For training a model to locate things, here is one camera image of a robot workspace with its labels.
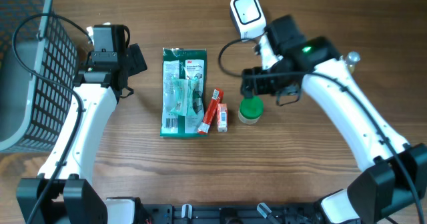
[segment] wood grain surface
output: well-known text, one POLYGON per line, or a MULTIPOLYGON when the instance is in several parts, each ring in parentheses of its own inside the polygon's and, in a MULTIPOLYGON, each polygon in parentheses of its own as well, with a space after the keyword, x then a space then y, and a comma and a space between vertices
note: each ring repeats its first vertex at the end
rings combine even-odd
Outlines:
MULTIPOLYGON (((240 80, 224 75, 220 49, 238 38, 230 0, 54 0, 60 15, 82 27, 125 24, 148 70, 129 79, 135 95, 121 100, 105 128, 94 169, 104 199, 141 197, 144 203, 256 204, 315 201, 346 188, 360 171, 342 136, 307 95, 277 107, 263 96, 256 125, 240 123, 240 80), (162 47, 207 49, 207 96, 225 91, 228 133, 162 139, 162 47)), ((413 145, 427 142, 427 0, 260 0, 268 22, 291 13, 307 38, 329 37, 342 52, 358 51, 354 79, 371 102, 413 145)), ((76 43, 84 40, 67 27, 76 43)), ((233 71, 260 65, 252 45, 223 56, 233 71)), ((22 223, 15 189, 34 177, 47 154, 0 155, 0 223, 22 223)), ((424 212, 427 202, 423 200, 424 212)), ((393 218, 416 223, 414 206, 393 218)))

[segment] plastic basket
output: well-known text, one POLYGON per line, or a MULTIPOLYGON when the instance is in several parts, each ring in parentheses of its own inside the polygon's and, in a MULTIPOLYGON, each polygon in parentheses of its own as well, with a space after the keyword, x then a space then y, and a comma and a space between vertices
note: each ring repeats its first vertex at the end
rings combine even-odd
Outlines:
MULTIPOLYGON (((52 13, 52 0, 0 0, 0 152, 52 150, 65 122, 71 93, 46 83, 19 66, 11 48, 19 22, 52 13)), ((17 37, 18 54, 38 73, 72 86, 77 49, 60 20, 34 19, 17 37), (45 37, 42 41, 36 35, 45 37)))

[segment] green package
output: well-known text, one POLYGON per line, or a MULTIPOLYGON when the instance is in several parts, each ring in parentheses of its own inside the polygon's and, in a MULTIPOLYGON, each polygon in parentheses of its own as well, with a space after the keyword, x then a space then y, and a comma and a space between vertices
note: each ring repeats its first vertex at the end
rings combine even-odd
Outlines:
POLYGON ((197 128, 200 126, 205 115, 203 96, 205 92, 206 60, 206 50, 163 48, 161 137, 185 138, 205 136, 197 134, 197 128), (177 93, 175 93, 173 86, 173 82, 175 82, 175 86, 180 85, 185 87, 185 83, 182 83, 183 81, 187 83, 189 89, 194 90, 187 92, 186 116, 176 115, 177 113, 181 113, 181 109, 179 112, 176 112, 177 93))

